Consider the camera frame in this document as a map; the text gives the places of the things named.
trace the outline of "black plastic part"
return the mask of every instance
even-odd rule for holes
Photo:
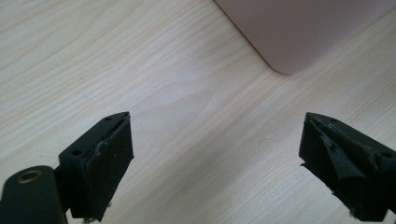
[[[59,155],[73,217],[102,220],[134,157],[128,112],[100,120]]]
[[[0,202],[0,223],[67,223],[52,168],[31,167],[6,181]]]
[[[303,164],[360,221],[396,212],[396,152],[345,123],[307,113],[300,145]]]

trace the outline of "light wood grain surface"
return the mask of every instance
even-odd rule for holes
[[[396,148],[396,11],[280,75],[211,0],[1,1],[0,78],[1,184],[131,112],[103,223],[359,223],[300,166],[304,114]]]

